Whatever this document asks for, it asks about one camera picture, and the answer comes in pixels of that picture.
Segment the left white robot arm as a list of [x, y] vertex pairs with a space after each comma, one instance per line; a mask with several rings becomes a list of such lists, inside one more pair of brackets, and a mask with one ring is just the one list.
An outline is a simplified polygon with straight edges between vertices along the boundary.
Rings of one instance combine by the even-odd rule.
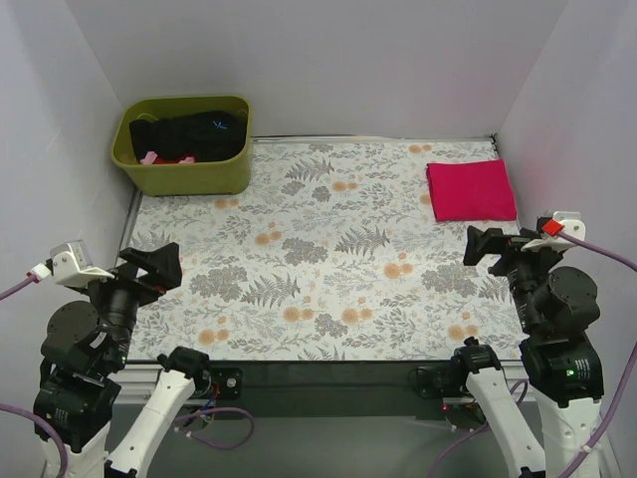
[[144, 477], [178, 411], [211, 378], [208, 356], [183, 347], [160, 356], [150, 398], [114, 449], [107, 451], [113, 406], [121, 387], [138, 310], [180, 287], [179, 246], [153, 251], [126, 248], [120, 264], [92, 263], [83, 241], [51, 252], [46, 266], [54, 282], [84, 295], [49, 320], [41, 345], [40, 390], [33, 405], [48, 477]]

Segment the black t shirt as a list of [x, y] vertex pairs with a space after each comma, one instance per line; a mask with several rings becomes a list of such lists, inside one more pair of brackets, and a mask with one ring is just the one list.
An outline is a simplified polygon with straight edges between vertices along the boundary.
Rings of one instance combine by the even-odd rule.
[[247, 121], [222, 111], [209, 111], [154, 121], [135, 119], [128, 129], [138, 161], [155, 151], [164, 159], [192, 155], [195, 163], [219, 162], [241, 152]]

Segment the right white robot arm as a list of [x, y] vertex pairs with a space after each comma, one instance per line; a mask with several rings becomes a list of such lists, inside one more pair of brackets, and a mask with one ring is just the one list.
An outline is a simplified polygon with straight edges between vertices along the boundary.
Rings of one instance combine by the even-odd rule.
[[542, 217], [535, 230], [467, 230], [463, 259], [476, 266], [497, 256], [489, 272], [506, 278], [526, 338], [524, 370], [537, 403], [542, 439], [535, 440], [509, 392], [493, 349], [465, 340], [451, 359], [458, 387], [484, 412], [512, 477], [598, 477], [596, 447], [603, 372], [586, 330], [600, 317], [597, 286], [583, 271], [563, 267], [564, 253], [585, 237], [576, 216]]

